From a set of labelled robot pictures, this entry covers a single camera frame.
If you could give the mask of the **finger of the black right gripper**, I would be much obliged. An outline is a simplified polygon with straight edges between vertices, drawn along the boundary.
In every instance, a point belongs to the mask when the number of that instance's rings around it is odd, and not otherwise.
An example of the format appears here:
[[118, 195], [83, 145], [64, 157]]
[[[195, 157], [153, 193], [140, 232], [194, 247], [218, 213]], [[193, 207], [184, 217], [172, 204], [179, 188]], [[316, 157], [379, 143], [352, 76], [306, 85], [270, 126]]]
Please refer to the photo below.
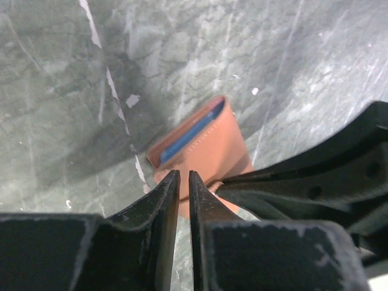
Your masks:
[[365, 266], [386, 260], [387, 103], [299, 155], [225, 179], [217, 194], [261, 219], [333, 221]]

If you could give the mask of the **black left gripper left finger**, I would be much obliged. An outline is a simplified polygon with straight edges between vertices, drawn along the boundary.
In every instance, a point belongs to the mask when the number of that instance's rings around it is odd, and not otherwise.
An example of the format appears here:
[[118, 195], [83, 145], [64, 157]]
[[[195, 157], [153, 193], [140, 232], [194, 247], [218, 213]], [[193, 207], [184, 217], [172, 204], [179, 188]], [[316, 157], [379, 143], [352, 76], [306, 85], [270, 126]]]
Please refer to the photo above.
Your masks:
[[180, 174], [104, 218], [2, 213], [2, 290], [169, 290]]

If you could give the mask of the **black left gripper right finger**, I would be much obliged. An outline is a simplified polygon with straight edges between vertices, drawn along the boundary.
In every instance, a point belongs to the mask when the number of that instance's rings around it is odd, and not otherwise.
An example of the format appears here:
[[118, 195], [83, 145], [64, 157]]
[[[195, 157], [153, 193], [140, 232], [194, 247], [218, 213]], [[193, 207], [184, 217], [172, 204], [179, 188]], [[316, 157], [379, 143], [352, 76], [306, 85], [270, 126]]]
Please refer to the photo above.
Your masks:
[[369, 290], [351, 237], [330, 221], [246, 221], [189, 174], [195, 290]]

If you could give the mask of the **brown leather card holder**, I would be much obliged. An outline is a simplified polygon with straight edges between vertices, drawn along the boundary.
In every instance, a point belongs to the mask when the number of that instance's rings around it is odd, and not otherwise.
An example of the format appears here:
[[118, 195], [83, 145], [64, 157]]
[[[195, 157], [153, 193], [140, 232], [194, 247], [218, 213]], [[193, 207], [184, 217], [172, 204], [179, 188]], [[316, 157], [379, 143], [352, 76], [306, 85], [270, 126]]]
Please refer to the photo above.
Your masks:
[[151, 146], [147, 159], [160, 182], [171, 170], [179, 170], [179, 210], [188, 219], [189, 172], [198, 172], [214, 193], [222, 180], [253, 171], [248, 149], [236, 116], [225, 96], [216, 96], [177, 128]]

